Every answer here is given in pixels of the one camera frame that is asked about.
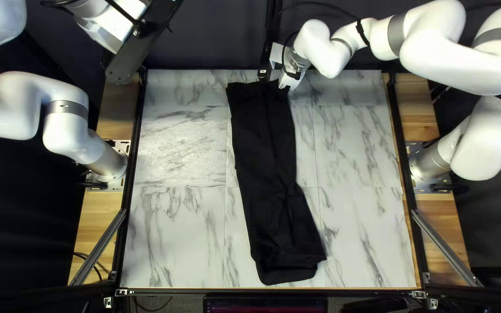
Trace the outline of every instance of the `marble tile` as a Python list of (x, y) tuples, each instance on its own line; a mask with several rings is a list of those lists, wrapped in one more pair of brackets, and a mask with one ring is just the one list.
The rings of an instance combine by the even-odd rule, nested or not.
[(387, 105), (380, 71), (346, 70), (327, 79), (317, 70), (307, 71), (313, 105)]
[(227, 105), (227, 70), (149, 70), (146, 103)]
[[(318, 188), (303, 188), (312, 217), (320, 229), (320, 207), (318, 205)], [(227, 188), (226, 222), (224, 231), (224, 265), (223, 286), (233, 287), (265, 287), (256, 272), (254, 260), (245, 223), (243, 203), (239, 188)], [(318, 264), (316, 275), (304, 281), (282, 283), (269, 287), (323, 287), (325, 284), (324, 262)]]
[(316, 147), (312, 119), (311, 89), (303, 78), (297, 89), (289, 93), (289, 106), (295, 125), (297, 183), (301, 187), (317, 187)]
[(227, 110), (226, 106), (145, 106), (135, 183), (225, 186)]
[(387, 106), (317, 106), (318, 186), (400, 187)]
[(328, 287), (414, 287), (400, 188), (320, 190)]
[[(280, 70), (272, 71), (271, 79), (280, 74)], [(258, 81), (255, 70), (230, 70), (229, 82)], [(294, 92), (289, 93), (289, 106), (295, 125), (295, 142), (297, 155), (297, 183), (301, 187), (317, 187), (315, 138), (312, 121), (311, 91), (308, 79), (305, 78)], [(239, 187), (235, 171), (233, 154), (231, 113), (228, 112), (227, 125), (227, 162), (226, 186)]]
[(133, 190), (122, 286), (220, 288), (226, 189)]

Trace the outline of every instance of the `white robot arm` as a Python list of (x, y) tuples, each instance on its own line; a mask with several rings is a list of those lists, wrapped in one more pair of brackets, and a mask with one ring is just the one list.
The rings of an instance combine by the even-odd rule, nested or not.
[(28, 140), (38, 131), (46, 107), (43, 143), (98, 174), (100, 181), (119, 179), (127, 159), (88, 128), (88, 96), (58, 80), (25, 73), (0, 74), (0, 138)]
[[(69, 9), (84, 16), (119, 14), (110, 13), (115, 10), (109, 10), (104, 0), (80, 0), (70, 6)], [(26, 17), (24, 0), (0, 0), (0, 45), (24, 30)], [(91, 24), (91, 27), (102, 33), (97, 25)], [(130, 26), (118, 22), (113, 30), (119, 28), (129, 30)], [(88, 96), (68, 83), (25, 72), (1, 74), (0, 138), (33, 138), (38, 131), (41, 106), (46, 107), (43, 143), (49, 151), (83, 164), (96, 173), (100, 181), (121, 178), (127, 166), (126, 155), (115, 151), (88, 128)]]
[[(380, 21), (365, 18), (360, 24), (367, 42), (355, 23), (330, 37), (323, 22), (307, 21), (293, 49), (286, 51), (287, 70), (300, 72), (302, 78), (311, 63), (322, 75), (333, 78), (369, 43), (380, 60), (399, 58), (416, 75), (483, 95), (458, 128), (430, 151), (415, 155), (411, 172), (423, 181), (450, 169), (474, 181), (495, 176), (501, 169), (501, 9), (483, 23), (471, 48), (457, 44), (465, 25), (465, 10), (457, 0), (435, 0)], [(283, 74), (279, 84), (293, 90), (299, 82)]]

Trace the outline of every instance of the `wooden surface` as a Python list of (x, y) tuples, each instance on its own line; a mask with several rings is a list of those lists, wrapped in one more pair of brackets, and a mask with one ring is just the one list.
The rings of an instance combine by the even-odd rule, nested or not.
[[(135, 117), (136, 98), (138, 96), (138, 75), (125, 86), (117, 86), (106, 82), (100, 118), (96, 132), (102, 139), (131, 139), (132, 126)], [(79, 230), (77, 232), (75, 252), (89, 254), (104, 231), (108, 228), (115, 215), (121, 209), (122, 192), (91, 192), (86, 191), (80, 215)], [(111, 269), (115, 250), (115, 236), (102, 253), (99, 262), (107, 270)], [(73, 256), (69, 281), (84, 262), (83, 259)], [(96, 265), (102, 278), (106, 280), (108, 274)], [(85, 283), (99, 281), (94, 270), (86, 279)]]
[[(134, 121), (134, 109), (138, 93), (138, 77), (126, 86), (116, 86), (106, 83), (104, 97), (100, 109), (100, 120), (97, 132), (103, 139), (130, 139)], [(397, 76), (397, 99), (399, 102), (401, 120), (405, 139), (408, 141), (428, 141), (438, 137), (438, 126), (434, 109), (430, 103), (430, 92), (425, 79), (411, 74)], [(77, 234), (75, 251), (90, 253), (100, 239), (115, 214), (121, 208), (122, 193), (86, 192)], [(452, 194), (419, 194), (416, 196), (417, 207), (427, 217), (430, 224), (446, 240), (458, 256), (468, 264), (467, 253), (463, 243), (463, 235)], [(407, 226), (411, 243), (411, 228), (407, 206)], [(465, 282), (455, 273), (443, 254), (428, 238), (424, 240), (427, 263), (432, 277), (437, 283), (464, 285)], [(115, 238), (110, 242), (100, 258), (100, 263), (108, 270), (111, 268)], [(82, 264), (82, 259), (73, 257), (70, 280)], [(420, 286), (419, 274), (415, 277)], [(85, 283), (97, 282), (94, 270)]]
[[(385, 82), (388, 81), (388, 78), (388, 75), (384, 74)], [(405, 141), (428, 141), (437, 138), (439, 136), (438, 125), (430, 101), (428, 82), (413, 74), (398, 74), (396, 91)], [(415, 198), (417, 208), (427, 218), (430, 225), (456, 252), (463, 263), (469, 266), (453, 194), (417, 194)], [(413, 242), (405, 199), (403, 205), (406, 211), (409, 235), (411, 242)], [(423, 238), (429, 273), (434, 281), (451, 285), (466, 285), (435, 244), (424, 234)], [(415, 256), (413, 256), (413, 261), (416, 272)], [(417, 285), (420, 285), (418, 273), (415, 273), (415, 276), (417, 277)]]

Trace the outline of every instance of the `gray metal cylinder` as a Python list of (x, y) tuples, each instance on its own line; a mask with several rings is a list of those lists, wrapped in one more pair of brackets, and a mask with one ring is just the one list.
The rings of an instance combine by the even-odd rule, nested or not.
[(437, 183), (438, 177), (451, 170), (450, 164), (443, 160), (438, 152), (438, 143), (426, 149), (418, 150), (418, 153), (409, 156), (411, 174), (416, 179), (428, 184)]
[(100, 15), (108, 5), (105, 0), (78, 0), (65, 7), (77, 17), (89, 18)]
[(96, 173), (98, 181), (114, 181), (121, 178), (127, 169), (127, 156), (124, 152), (116, 151), (112, 146), (104, 142), (104, 154), (93, 163), (83, 164), (92, 172)]

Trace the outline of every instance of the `black cloth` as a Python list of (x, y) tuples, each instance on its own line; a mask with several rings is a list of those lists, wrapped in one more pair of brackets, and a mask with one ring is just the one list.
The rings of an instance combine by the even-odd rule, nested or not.
[(295, 126), (278, 81), (226, 89), (235, 169), (251, 256), (265, 285), (314, 277), (326, 259), (303, 190), (296, 183)]

